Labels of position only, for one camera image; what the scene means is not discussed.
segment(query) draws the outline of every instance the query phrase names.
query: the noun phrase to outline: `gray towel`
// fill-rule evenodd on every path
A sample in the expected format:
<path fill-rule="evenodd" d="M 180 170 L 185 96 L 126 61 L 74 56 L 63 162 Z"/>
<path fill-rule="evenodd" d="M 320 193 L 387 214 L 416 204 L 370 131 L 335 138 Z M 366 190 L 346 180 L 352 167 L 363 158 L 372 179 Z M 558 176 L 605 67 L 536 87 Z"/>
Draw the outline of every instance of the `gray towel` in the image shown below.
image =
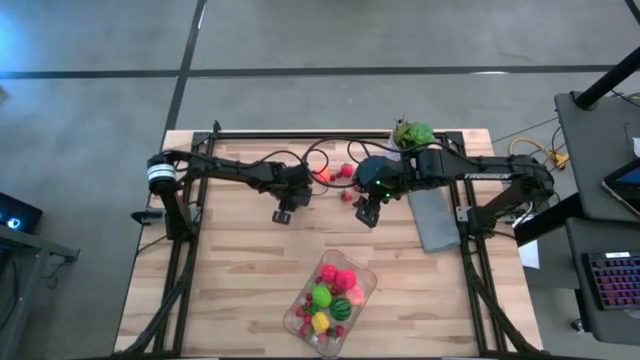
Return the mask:
<path fill-rule="evenodd" d="M 440 189 L 415 191 L 409 193 L 408 198 L 425 253 L 460 247 L 460 235 L 453 220 L 454 215 L 449 211 L 448 200 Z"/>

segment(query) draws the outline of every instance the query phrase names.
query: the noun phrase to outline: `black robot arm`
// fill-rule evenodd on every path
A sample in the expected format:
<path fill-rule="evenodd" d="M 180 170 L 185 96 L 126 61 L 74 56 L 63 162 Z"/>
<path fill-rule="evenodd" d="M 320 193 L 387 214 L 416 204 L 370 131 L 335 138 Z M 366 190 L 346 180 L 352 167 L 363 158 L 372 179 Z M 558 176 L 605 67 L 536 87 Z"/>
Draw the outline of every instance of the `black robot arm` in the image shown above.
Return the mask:
<path fill-rule="evenodd" d="M 173 165 L 178 161 L 188 164 L 180 179 Z M 290 212 L 298 206 L 307 206 L 311 198 L 311 177 L 302 164 L 286 166 L 274 161 L 247 164 L 169 150 L 154 155 L 147 161 L 147 176 L 149 190 L 160 196 L 167 212 L 165 222 L 169 240 L 190 240 L 195 237 L 196 227 L 191 220 L 189 207 L 180 200 L 178 192 L 197 179 L 216 178 L 241 182 L 259 193 L 273 195 L 280 203 L 272 220 L 283 224 L 289 223 Z"/>
<path fill-rule="evenodd" d="M 354 204 L 356 218 L 375 227 L 380 203 L 400 199 L 410 191 L 435 189 L 467 179 L 511 183 L 488 204 L 469 209 L 465 235 L 489 233 L 503 214 L 523 203 L 542 203 L 554 194 L 553 177 L 532 157 L 465 157 L 446 149 L 424 149 L 403 153 L 399 161 L 383 156 L 362 161 L 354 182 L 368 198 L 361 196 Z"/>

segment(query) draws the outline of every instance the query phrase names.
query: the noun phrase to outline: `rgb keyboard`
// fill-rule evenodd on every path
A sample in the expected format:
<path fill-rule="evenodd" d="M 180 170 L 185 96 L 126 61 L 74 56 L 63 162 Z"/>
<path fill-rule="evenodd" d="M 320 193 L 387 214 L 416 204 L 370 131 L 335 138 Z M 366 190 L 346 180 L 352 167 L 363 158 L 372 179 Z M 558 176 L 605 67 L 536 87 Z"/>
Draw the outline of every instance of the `rgb keyboard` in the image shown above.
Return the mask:
<path fill-rule="evenodd" d="M 640 253 L 585 254 L 602 310 L 640 309 Z"/>

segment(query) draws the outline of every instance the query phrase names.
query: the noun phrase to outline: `yellow cable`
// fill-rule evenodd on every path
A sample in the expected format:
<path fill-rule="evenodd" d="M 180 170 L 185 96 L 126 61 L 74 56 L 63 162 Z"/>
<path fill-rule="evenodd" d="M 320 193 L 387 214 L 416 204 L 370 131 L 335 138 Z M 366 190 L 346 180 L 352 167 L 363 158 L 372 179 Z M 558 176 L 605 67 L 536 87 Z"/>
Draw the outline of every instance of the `yellow cable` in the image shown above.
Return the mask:
<path fill-rule="evenodd" d="M 565 144 L 562 144 L 557 149 L 555 149 L 555 153 L 554 153 L 553 151 L 547 149 L 544 145 L 542 145 L 539 142 L 537 142 L 536 140 L 530 139 L 530 138 L 516 138 L 516 139 L 513 139 L 513 141 L 509 145 L 509 155 L 513 155 L 514 147 L 519 142 L 527 142 L 527 143 L 532 144 L 533 146 L 537 147 L 541 151 L 544 151 L 547 154 L 548 159 L 551 159 L 556 164 L 556 167 L 558 169 L 560 169 L 560 170 L 564 170 L 564 168 L 567 165 L 567 162 L 569 161 L 569 154 L 564 154 L 563 155 L 563 154 L 558 153 L 558 150 L 562 149 L 565 146 Z"/>

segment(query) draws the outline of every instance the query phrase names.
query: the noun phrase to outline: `wooden table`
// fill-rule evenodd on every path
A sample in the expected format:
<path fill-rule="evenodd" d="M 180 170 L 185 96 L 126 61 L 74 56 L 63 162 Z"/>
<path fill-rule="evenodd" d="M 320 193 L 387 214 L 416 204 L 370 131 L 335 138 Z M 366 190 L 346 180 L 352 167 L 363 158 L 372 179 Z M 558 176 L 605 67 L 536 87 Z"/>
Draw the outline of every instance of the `wooden table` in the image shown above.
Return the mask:
<path fill-rule="evenodd" d="M 462 131 L 470 156 L 493 155 L 486 129 Z M 168 132 L 165 149 L 189 150 L 192 134 Z M 214 155 L 251 162 L 279 149 L 302 154 L 311 142 L 218 140 Z M 349 161 L 346 145 L 320 146 L 329 153 L 334 170 Z M 357 157 L 364 155 L 359 146 L 352 148 Z M 271 160 L 295 164 L 286 154 Z M 324 160 L 314 155 L 310 162 L 320 167 Z M 502 190 L 497 182 L 475 182 L 474 186 L 479 204 Z M 339 356 L 477 354 L 461 255 L 459 251 L 432 255 L 422 251 L 406 197 L 384 205 L 378 226 L 371 230 L 355 219 L 350 204 L 341 203 L 337 189 L 313 197 L 309 207 L 294 213 L 289 226 L 271 222 L 277 204 L 267 194 L 216 179 L 209 180 L 208 190 L 184 356 L 317 356 L 285 331 L 282 316 L 327 249 L 342 251 L 378 277 L 378 286 Z M 314 184 L 314 192 L 321 190 Z M 151 204 L 161 203 L 152 199 Z M 510 231 L 507 226 L 501 230 Z M 163 225 L 146 227 L 140 246 L 164 232 Z M 158 309 L 170 244 L 162 241 L 137 258 L 116 350 L 131 344 Z M 496 236 L 487 248 L 500 305 L 527 340 L 542 348 L 515 241 Z M 486 309 L 483 318 L 491 344 Z"/>

